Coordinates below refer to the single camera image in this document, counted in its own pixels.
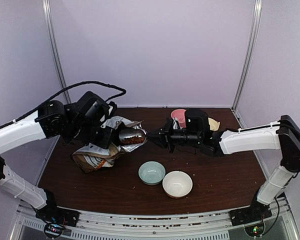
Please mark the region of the metal food scoop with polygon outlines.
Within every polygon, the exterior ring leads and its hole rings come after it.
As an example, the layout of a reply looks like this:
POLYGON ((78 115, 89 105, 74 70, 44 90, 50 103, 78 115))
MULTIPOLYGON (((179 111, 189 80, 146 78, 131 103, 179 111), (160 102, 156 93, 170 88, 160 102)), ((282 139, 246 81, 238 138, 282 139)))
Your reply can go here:
POLYGON ((142 144, 146 141, 146 133, 142 129, 127 128, 121 130, 119 140, 122 145, 142 144))

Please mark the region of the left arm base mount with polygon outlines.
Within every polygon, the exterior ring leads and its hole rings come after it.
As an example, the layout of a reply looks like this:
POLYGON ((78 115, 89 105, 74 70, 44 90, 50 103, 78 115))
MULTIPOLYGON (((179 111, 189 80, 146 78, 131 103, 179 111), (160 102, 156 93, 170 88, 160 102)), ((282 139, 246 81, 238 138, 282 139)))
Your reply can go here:
POLYGON ((45 225, 43 233, 50 239, 59 238, 66 227, 76 227, 80 213, 76 210, 60 208, 57 206, 54 194, 44 189, 46 205, 41 209, 33 208, 35 216, 41 219, 45 225))

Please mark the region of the dog food bag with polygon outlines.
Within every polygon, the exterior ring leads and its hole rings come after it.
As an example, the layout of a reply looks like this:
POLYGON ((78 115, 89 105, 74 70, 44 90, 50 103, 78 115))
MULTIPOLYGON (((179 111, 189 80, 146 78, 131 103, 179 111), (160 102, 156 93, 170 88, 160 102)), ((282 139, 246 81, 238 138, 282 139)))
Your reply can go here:
MULTIPOLYGON (((141 130, 142 123, 140 121, 131 121, 121 116, 114 116, 108 119, 103 126, 113 127, 115 130, 119 128, 119 124, 123 124, 124 127, 131 127, 133 130, 141 130)), ((110 168, 115 164, 115 160, 121 155, 131 153, 137 148, 144 145, 146 138, 142 138, 142 142, 129 143, 129 144, 114 144, 111 143, 107 149, 101 148, 90 143, 84 146, 71 155, 71 159, 80 167, 84 173, 90 173, 97 171, 102 167, 110 168)))

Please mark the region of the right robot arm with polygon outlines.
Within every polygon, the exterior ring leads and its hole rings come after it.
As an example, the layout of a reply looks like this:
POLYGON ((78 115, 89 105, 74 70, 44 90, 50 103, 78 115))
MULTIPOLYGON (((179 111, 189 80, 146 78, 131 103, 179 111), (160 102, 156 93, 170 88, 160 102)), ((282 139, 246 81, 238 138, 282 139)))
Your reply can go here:
POLYGON ((289 115, 266 125, 223 131, 211 130, 208 114, 199 108, 186 110, 184 117, 185 128, 175 129, 174 120, 168 117, 164 126, 147 133, 147 139, 170 152, 176 146, 189 146, 210 157, 258 150, 281 151, 281 160, 256 192, 254 204, 246 210, 251 221, 258 220, 266 212, 265 206, 300 172, 300 128, 289 115))

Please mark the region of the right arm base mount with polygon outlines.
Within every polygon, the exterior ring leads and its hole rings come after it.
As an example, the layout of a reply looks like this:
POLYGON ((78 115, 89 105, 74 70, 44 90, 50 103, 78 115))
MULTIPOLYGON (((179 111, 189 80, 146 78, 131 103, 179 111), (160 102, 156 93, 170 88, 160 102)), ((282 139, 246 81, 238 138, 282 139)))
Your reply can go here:
POLYGON ((249 206, 231 210, 229 218, 232 226, 244 225, 249 237, 260 238, 266 233, 265 219, 272 216, 269 205, 257 201, 255 197, 249 206))

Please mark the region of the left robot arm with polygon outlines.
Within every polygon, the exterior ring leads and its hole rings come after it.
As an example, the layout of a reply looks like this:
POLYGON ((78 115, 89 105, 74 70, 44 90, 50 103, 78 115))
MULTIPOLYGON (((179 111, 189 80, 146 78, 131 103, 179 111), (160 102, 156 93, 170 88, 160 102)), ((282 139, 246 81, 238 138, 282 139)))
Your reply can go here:
POLYGON ((0 128, 0 187, 36 210, 42 209, 43 215, 51 222, 59 221, 62 211, 56 207, 53 194, 17 175, 1 155, 27 143, 56 136, 63 138, 65 143, 77 140, 83 145, 107 148, 113 131, 105 122, 116 110, 114 102, 106 102, 88 91, 71 104, 49 100, 34 112, 0 128))

